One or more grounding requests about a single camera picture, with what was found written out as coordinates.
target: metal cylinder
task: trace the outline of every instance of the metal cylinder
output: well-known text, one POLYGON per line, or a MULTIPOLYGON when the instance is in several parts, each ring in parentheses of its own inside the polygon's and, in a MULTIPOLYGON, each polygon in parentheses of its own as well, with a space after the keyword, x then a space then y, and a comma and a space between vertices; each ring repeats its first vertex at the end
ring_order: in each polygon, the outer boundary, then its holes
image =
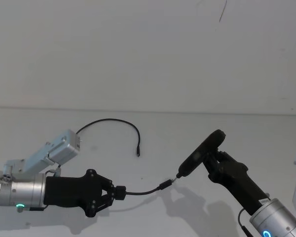
POLYGON ((26 180, 6 182, 0 171, 0 206, 22 208, 42 207, 45 194, 45 174, 37 174, 26 180))
POLYGON ((293 237, 296 228, 296 218, 276 198, 259 208, 250 222, 263 237, 293 237))

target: black clamp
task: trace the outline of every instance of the black clamp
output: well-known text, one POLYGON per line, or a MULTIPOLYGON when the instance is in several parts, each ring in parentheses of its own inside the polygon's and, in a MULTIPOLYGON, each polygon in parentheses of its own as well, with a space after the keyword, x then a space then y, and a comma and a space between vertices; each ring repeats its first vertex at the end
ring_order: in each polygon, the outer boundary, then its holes
POLYGON ((124 200, 125 186, 114 187, 112 180, 88 169, 80 178, 47 177, 45 186, 45 205, 60 207, 81 207, 87 217, 111 206, 113 201, 124 200))

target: black cable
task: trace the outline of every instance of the black cable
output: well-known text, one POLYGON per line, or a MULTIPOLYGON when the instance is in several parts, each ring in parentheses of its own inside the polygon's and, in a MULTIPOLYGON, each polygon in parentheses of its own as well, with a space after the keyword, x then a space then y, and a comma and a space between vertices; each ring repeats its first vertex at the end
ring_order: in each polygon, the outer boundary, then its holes
MULTIPOLYGON (((53 173, 53 172, 48 170, 48 171, 45 172, 45 175, 48 174, 48 173, 53 173)), ((46 205, 45 207, 38 207, 38 208, 32 208, 32 209, 30 208, 30 211, 44 211, 47 207, 48 207, 48 205, 46 205)))
POLYGON ((243 227, 243 225, 241 224, 241 221, 240 221, 240 216, 241 216, 241 213, 244 211, 245 209, 243 208, 241 211, 239 211, 239 214, 238 214, 238 223, 240 225, 240 227, 243 227))
POLYGON ((249 231, 245 226, 243 226, 243 225, 241 224, 240 216, 241 216, 241 213, 242 213, 244 210, 245 210, 245 209, 243 208, 243 209, 239 212, 239 214, 238 214, 238 223, 239 223, 239 225, 240 225, 242 231, 246 234, 247 237, 253 237, 253 235, 250 233, 250 231, 249 231))
POLYGON ((152 194, 152 193, 154 193, 154 192, 156 192, 158 190, 163 190, 163 189, 171 186, 174 181, 175 181, 175 179, 174 180, 168 179, 167 181, 161 183, 157 188, 155 188, 153 190, 150 190, 148 192, 143 192, 143 193, 126 192, 126 195, 141 196, 141 195, 152 194))
POLYGON ((156 191, 158 191, 159 188, 155 188, 153 190, 150 190, 148 192, 143 192, 143 193, 132 193, 132 192, 126 192, 126 195, 134 195, 134 196, 141 196, 141 195, 148 195, 148 194, 152 194, 156 191))
POLYGON ((51 172, 51 170, 48 170, 48 171, 45 172, 45 175, 48 174, 48 173, 54 173, 53 177, 56 177, 56 172, 51 172))
POLYGON ((102 122, 102 121, 117 121, 117 122, 124 122, 124 123, 126 123, 128 125, 131 125, 136 130, 136 132, 138 134, 138 144, 137 144, 137 148, 136 148, 136 154, 137 154, 138 157, 140 156, 140 147, 139 147, 139 145, 140 145, 140 133, 139 133, 139 130, 134 124, 132 124, 132 123, 130 123, 128 121, 117 119, 117 118, 104 118, 104 119, 100 119, 100 120, 96 120, 96 121, 93 121, 91 123, 88 123, 86 126, 79 129, 78 132, 76 132, 76 134, 80 133, 83 129, 85 129, 85 128, 89 127, 89 126, 91 126, 91 125, 93 125, 93 124, 95 124, 97 122, 102 122))
POLYGON ((30 211, 44 211, 46 208, 48 207, 48 205, 46 205, 45 207, 30 207, 30 211))

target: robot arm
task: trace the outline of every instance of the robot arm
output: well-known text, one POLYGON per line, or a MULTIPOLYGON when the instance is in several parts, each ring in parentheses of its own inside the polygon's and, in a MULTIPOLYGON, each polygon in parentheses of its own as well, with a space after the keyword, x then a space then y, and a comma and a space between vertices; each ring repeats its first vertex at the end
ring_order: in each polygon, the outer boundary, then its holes
POLYGON ((80 178, 46 177, 42 170, 50 165, 63 165, 80 150, 80 138, 71 130, 47 142, 29 159, 9 160, 0 171, 0 206, 43 211, 46 205, 81 207, 86 216, 111 206, 114 199, 124 200, 126 188, 89 169, 80 178))
MULTIPOLYGON (((177 178, 189 175, 198 165, 204 163, 209 179, 230 191, 251 215, 250 222, 261 236, 296 237, 296 218, 290 211, 278 199, 269 199, 248 176, 246 165, 237 162, 226 152, 218 151, 218 146, 224 139, 225 134, 222 131, 213 132, 182 163, 177 178)), ((252 236, 247 229, 245 234, 252 236)))

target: wire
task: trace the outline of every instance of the wire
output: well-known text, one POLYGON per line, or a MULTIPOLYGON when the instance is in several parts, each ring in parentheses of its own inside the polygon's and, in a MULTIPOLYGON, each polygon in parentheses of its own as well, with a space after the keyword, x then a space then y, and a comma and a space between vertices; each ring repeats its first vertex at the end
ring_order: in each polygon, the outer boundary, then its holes
POLYGON ((173 182, 175 181, 175 179, 168 179, 167 181, 159 184, 159 186, 153 190, 150 190, 148 192, 143 192, 143 193, 132 193, 132 192, 126 192, 126 195, 133 195, 133 196, 142 196, 142 195, 148 195, 148 194, 152 194, 158 190, 163 190, 169 186, 171 186, 173 184, 173 182))
POLYGON ((136 130, 136 132, 138 134, 138 143, 137 143, 137 148, 136 148, 136 154, 137 154, 138 157, 140 156, 140 147, 139 147, 139 145, 140 145, 140 133, 139 133, 139 130, 134 124, 132 124, 132 123, 130 123, 128 121, 117 119, 117 118, 104 118, 104 119, 100 119, 100 120, 96 120, 96 121, 93 121, 91 123, 88 123, 86 126, 79 129, 78 132, 76 132, 76 134, 79 134, 82 130, 84 130, 85 128, 87 128, 89 126, 91 126, 91 125, 93 125, 95 123, 98 123, 98 122, 102 122, 102 121, 117 121, 117 122, 123 122, 123 123, 126 123, 126 124, 132 126, 136 130))
POLYGON ((46 205, 45 207, 30 207, 30 211, 44 211, 46 208, 48 207, 48 205, 46 205))
POLYGON ((244 211, 245 209, 243 208, 241 211, 239 211, 239 214, 238 214, 238 223, 241 227, 243 227, 243 225, 241 224, 241 221, 240 221, 240 216, 241 216, 241 213, 244 211))
MULTIPOLYGON (((51 170, 48 170, 48 171, 45 172, 45 175, 48 174, 48 173, 54 173, 53 177, 56 177, 56 172, 52 172, 51 170)), ((41 207, 40 210, 44 211, 47 207, 48 207, 48 205, 46 205, 45 207, 41 207)))
POLYGON ((142 196, 142 195, 148 195, 148 194, 152 194, 156 191, 159 190, 159 187, 158 188, 155 188, 153 190, 150 190, 148 192, 143 192, 143 193, 132 193, 132 192, 126 192, 126 195, 134 195, 134 196, 142 196))

